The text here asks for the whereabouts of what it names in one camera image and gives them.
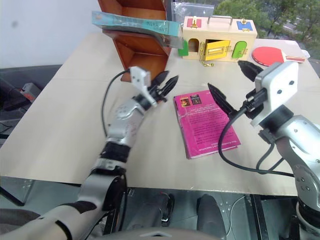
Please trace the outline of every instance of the table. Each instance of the table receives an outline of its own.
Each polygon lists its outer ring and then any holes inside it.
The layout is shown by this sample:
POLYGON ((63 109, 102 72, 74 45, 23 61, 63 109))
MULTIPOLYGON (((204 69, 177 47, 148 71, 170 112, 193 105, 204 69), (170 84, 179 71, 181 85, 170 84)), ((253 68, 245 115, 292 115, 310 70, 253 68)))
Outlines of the table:
MULTIPOLYGON (((257 39, 255 47, 274 46, 287 55, 302 56, 294 41, 257 39)), ((208 89, 211 83, 235 107, 254 89, 236 63, 216 62, 203 67, 196 60, 182 60, 171 51, 166 67, 168 79, 179 75, 169 101, 151 109, 138 133, 127 163, 130 187, 206 190, 261 195, 297 194, 294 179, 259 175, 228 165, 219 154, 186 159, 173 97, 208 89)), ((100 118, 103 94, 111 80, 123 70, 112 40, 102 33, 89 34, 59 69, 29 108, 0 149, 2 176, 81 184, 104 146, 100 118)), ((320 122, 313 104, 320 99, 320 81, 310 63, 299 65, 298 93, 287 103, 295 113, 320 122)), ((130 83, 116 81, 106 101, 107 122, 115 108, 137 93, 130 83)), ((241 145, 226 152, 232 161, 255 167, 268 145, 258 136, 259 127, 241 117, 233 125, 241 145)), ((262 164, 273 165, 276 150, 262 164)), ((277 170, 291 172, 284 162, 277 170)))

